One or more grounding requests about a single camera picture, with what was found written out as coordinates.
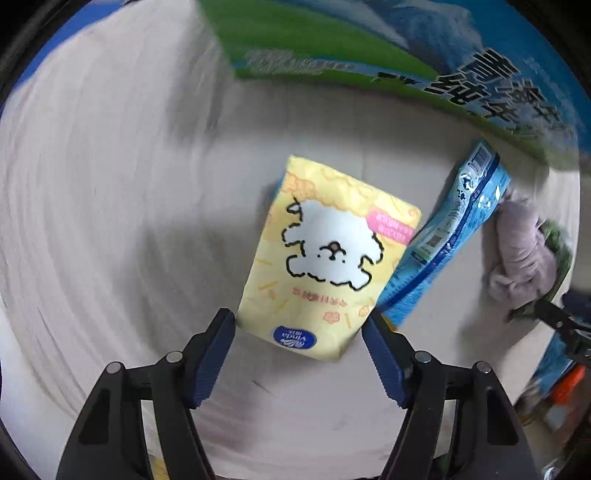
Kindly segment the orange bag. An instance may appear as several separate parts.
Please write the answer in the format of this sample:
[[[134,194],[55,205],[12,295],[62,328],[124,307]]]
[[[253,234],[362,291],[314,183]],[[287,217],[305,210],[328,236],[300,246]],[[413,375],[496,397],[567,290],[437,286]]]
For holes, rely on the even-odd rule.
[[[584,411],[589,404],[586,387],[587,368],[577,364],[554,385],[550,393],[550,411],[571,414]]]

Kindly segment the green snack packet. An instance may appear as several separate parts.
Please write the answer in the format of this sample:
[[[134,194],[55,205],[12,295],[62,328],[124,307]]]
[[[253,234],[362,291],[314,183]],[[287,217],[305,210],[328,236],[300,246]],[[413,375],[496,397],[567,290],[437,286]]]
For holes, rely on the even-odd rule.
[[[569,235],[564,229],[555,221],[551,219],[541,220],[542,225],[540,230],[542,231],[546,246],[554,253],[557,262],[557,279],[551,291],[544,295],[540,299],[553,300],[558,293],[560,287],[564,283],[566,276],[571,268],[573,260],[572,242]],[[511,310],[508,313],[507,320],[509,322],[517,319],[527,318],[533,319],[534,315],[534,304],[538,301],[535,300],[529,304],[515,310]]]

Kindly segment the yellow tissue pack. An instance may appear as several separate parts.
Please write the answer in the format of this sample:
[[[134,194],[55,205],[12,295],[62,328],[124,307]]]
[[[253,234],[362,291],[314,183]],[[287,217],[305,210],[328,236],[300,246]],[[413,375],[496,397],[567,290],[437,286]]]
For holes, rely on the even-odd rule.
[[[293,156],[270,205],[236,323],[298,354],[337,361],[396,271],[421,210]]]

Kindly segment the blue hanging bag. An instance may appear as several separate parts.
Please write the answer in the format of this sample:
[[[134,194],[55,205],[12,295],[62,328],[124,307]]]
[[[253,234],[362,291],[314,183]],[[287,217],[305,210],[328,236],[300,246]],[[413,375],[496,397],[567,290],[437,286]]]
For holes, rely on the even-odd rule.
[[[554,385],[574,365],[566,356],[566,343],[555,333],[548,344],[529,384],[527,393],[534,403],[546,398]]]

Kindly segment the blue snack packet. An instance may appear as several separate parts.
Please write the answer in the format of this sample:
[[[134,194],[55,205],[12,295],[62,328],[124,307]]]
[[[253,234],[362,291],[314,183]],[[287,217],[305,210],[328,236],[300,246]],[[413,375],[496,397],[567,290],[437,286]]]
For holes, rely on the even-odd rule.
[[[510,182],[499,154],[479,141],[378,299],[376,310],[392,326],[403,325],[441,270],[492,216]]]

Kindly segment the lilac cloth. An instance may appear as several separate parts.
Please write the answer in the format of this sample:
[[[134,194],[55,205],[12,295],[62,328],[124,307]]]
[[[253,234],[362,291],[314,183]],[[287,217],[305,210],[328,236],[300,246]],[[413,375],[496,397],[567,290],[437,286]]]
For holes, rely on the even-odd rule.
[[[554,253],[546,246],[541,219],[526,199],[507,198],[498,209],[499,264],[489,274],[492,298],[511,310],[548,294],[557,279]]]

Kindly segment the open cardboard box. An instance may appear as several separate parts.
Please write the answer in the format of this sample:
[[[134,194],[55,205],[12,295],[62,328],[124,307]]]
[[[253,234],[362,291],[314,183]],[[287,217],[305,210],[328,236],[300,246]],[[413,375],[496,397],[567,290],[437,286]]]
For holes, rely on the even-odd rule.
[[[203,1],[242,78],[332,82],[465,118],[590,168],[590,83],[512,1]]]

